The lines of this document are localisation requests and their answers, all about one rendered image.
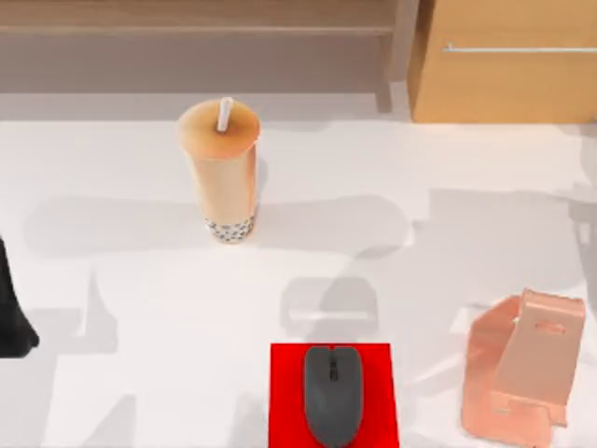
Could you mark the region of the bubble tea cup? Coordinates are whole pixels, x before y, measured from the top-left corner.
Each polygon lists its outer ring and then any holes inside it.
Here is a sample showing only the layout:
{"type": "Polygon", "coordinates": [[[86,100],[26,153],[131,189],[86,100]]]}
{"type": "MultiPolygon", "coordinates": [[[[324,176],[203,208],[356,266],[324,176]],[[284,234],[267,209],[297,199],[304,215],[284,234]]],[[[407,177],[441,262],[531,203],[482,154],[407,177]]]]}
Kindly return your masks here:
{"type": "Polygon", "coordinates": [[[220,99],[188,109],[178,121],[178,141],[191,163],[206,228],[217,241],[238,244],[255,224],[260,120],[233,98],[228,130],[219,133],[220,99]]]}

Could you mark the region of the white drinking straw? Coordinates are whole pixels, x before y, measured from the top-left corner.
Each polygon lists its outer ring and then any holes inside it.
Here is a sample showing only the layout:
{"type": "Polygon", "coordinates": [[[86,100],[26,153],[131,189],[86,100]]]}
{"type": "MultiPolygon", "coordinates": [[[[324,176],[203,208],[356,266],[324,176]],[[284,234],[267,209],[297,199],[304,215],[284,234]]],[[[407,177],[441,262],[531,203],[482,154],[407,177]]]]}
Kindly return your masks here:
{"type": "Polygon", "coordinates": [[[219,133],[225,133],[228,130],[233,107],[234,99],[232,97],[223,97],[220,99],[216,121],[216,130],[219,133]]]}

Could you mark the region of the red mouse pad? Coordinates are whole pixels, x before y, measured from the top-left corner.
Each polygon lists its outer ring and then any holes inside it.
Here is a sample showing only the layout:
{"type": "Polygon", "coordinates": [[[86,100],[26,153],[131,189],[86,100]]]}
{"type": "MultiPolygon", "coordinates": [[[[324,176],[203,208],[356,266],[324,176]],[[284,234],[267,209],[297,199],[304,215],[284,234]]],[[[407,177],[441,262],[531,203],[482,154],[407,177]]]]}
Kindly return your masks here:
{"type": "Polygon", "coordinates": [[[356,348],[364,368],[364,414],[347,448],[400,448],[391,347],[388,343],[274,343],[271,346],[268,448],[325,448],[304,412],[303,362],[314,345],[356,348]]]}

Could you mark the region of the dark grey computer mouse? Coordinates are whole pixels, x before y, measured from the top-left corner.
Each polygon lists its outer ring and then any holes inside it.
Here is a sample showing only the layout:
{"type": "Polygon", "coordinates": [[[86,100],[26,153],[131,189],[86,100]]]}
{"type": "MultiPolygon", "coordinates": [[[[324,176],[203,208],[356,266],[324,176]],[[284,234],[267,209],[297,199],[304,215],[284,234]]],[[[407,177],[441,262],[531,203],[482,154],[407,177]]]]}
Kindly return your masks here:
{"type": "Polygon", "coordinates": [[[314,439],[325,448],[347,448],[364,414],[364,368],[356,348],[314,345],[303,362],[304,412],[314,439]]]}

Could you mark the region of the open wooden shelf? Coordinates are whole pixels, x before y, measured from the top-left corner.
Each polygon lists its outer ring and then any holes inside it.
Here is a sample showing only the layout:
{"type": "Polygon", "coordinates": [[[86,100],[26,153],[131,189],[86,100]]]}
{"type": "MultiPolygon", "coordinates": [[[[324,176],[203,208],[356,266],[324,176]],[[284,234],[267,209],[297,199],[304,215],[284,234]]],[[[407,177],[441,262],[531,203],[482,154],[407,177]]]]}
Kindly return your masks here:
{"type": "Polygon", "coordinates": [[[0,0],[0,94],[372,93],[418,0],[0,0]]]}

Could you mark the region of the wooden cupboard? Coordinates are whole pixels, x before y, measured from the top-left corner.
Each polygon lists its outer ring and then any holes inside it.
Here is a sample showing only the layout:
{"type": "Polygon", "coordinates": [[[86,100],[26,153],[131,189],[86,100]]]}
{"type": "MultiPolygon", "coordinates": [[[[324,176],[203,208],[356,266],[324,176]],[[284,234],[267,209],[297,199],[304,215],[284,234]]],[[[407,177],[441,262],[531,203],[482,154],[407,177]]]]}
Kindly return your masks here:
{"type": "Polygon", "coordinates": [[[448,53],[597,47],[597,0],[420,0],[407,77],[420,123],[588,123],[597,54],[448,53]]]}

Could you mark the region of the pink phone stand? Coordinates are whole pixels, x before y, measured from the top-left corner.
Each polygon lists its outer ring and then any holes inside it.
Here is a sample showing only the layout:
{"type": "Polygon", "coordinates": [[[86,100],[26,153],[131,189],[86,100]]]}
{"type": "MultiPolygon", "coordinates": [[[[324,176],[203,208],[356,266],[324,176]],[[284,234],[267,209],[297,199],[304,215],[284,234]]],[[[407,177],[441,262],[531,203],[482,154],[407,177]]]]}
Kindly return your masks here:
{"type": "Polygon", "coordinates": [[[586,319],[581,299],[525,289],[491,307],[468,333],[461,424],[478,438],[549,448],[566,427],[586,319]]]}

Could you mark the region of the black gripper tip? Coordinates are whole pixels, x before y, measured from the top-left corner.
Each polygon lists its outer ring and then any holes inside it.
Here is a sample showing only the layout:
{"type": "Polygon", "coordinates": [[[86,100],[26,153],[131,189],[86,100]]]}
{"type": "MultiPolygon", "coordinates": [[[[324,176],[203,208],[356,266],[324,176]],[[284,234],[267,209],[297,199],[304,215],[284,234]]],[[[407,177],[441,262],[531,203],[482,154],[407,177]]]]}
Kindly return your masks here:
{"type": "Polygon", "coordinates": [[[26,357],[40,339],[19,304],[0,237],[0,358],[26,357]]]}

